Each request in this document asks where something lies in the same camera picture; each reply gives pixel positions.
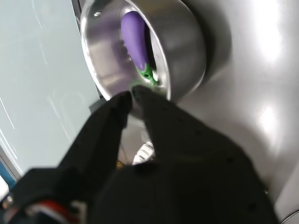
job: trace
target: table surface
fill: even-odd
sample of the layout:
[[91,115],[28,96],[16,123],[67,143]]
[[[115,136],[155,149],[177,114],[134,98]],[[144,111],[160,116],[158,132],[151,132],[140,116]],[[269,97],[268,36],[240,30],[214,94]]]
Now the table surface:
[[[183,2],[202,26],[208,66],[178,105],[243,147],[275,201],[299,158],[299,1]],[[141,132],[129,122],[122,161],[132,161]]]
[[1,0],[0,21],[0,156],[54,167],[99,100],[71,0]]

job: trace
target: gray surface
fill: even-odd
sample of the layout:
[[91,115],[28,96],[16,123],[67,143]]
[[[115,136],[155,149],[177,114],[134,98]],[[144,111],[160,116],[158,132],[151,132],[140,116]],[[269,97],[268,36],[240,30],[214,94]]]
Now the gray surface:
[[[275,201],[299,158],[299,1],[184,2],[204,29],[209,66],[179,106],[242,146]],[[129,161],[140,131],[123,135]]]
[[[180,0],[115,0],[104,9],[96,2],[87,1],[82,10],[82,47],[106,100],[142,84],[176,101],[199,86],[206,69],[203,35]],[[130,11],[138,11],[150,29],[158,85],[138,73],[122,39],[121,19]],[[140,115],[138,108],[132,113]]]
[[[278,212],[280,220],[285,219],[291,213],[299,209],[299,163],[294,169],[289,180],[285,183],[283,190],[281,191],[278,200],[275,203],[275,209]],[[289,223],[298,223],[299,214],[296,214],[290,220]]]
[[299,222],[299,214],[293,216],[289,220],[287,220],[284,224],[298,224]]
[[1,156],[55,166],[99,99],[71,0],[1,0],[0,21]]
[[81,8],[83,8],[83,5],[85,4],[86,0],[79,0]]

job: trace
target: stainless steel bowl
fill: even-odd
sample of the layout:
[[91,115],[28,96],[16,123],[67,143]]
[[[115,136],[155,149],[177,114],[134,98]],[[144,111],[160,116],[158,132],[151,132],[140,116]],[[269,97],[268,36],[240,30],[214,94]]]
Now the stainless steel bowl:
[[178,101],[200,84],[206,68],[206,48],[199,24],[180,0],[110,0],[103,7],[88,0],[82,10],[82,47],[89,71],[106,100],[148,82],[137,72],[121,35],[121,19],[137,11],[150,29],[157,86]]

